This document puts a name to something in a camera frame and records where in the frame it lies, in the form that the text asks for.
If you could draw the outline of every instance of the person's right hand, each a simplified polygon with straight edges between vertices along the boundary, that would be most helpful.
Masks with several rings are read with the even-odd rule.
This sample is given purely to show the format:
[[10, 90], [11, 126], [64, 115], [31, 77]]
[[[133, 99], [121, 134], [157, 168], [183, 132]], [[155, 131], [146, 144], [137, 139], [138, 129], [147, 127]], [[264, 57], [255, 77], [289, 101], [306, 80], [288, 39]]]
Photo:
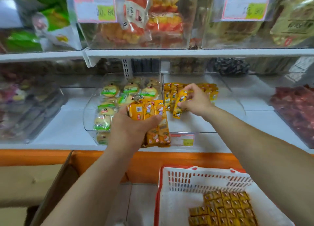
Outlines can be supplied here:
[[206, 113], [215, 107], [215, 105], [211, 103], [209, 96], [207, 96], [195, 83], [187, 85], [184, 90], [192, 90], [193, 93], [189, 94], [187, 101], [178, 103], [181, 109], [188, 109], [193, 114], [204, 118]]

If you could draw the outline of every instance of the price tag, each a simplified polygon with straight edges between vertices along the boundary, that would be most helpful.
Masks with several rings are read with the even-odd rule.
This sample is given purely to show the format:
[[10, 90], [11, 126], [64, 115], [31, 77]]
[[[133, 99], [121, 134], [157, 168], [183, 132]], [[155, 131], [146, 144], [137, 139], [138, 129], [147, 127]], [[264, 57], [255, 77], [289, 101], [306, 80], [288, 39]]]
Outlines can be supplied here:
[[171, 145], [175, 146], [193, 146], [194, 134], [170, 134]]
[[225, 0], [222, 21], [263, 21], [269, 0]]
[[115, 0], [74, 0], [79, 23], [117, 22]]

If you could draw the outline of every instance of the green snack bag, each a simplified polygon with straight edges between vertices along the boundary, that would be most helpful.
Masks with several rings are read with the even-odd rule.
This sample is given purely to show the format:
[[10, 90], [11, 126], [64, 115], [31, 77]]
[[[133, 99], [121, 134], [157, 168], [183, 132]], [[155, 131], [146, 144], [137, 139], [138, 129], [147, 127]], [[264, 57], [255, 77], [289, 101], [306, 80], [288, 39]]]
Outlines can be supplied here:
[[70, 24], [66, 11], [60, 8], [44, 10], [36, 13], [32, 22], [38, 37], [47, 38], [54, 45], [82, 49], [77, 28]]
[[13, 31], [6, 38], [6, 48], [9, 52], [40, 52], [39, 38], [28, 31]]

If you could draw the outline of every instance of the forearm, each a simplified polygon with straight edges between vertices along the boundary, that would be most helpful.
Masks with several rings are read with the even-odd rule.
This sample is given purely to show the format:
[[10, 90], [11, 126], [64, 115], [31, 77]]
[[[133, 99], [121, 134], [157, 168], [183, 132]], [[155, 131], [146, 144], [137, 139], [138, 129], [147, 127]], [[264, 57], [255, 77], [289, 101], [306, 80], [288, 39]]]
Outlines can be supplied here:
[[314, 224], [314, 158], [310, 154], [216, 107], [204, 119], [257, 185], [296, 225]]
[[105, 225], [132, 154], [107, 148], [65, 194], [44, 226]]

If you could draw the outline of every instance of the shopping basket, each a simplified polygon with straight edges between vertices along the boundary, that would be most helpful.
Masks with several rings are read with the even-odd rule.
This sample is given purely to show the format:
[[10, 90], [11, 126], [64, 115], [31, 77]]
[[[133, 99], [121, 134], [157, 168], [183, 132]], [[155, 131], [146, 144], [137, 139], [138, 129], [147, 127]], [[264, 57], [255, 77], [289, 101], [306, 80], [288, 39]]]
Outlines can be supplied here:
[[294, 225], [249, 174], [233, 169], [163, 166], [159, 172], [154, 226], [189, 226], [189, 208], [202, 206], [203, 194], [213, 190], [246, 191], [259, 226]]

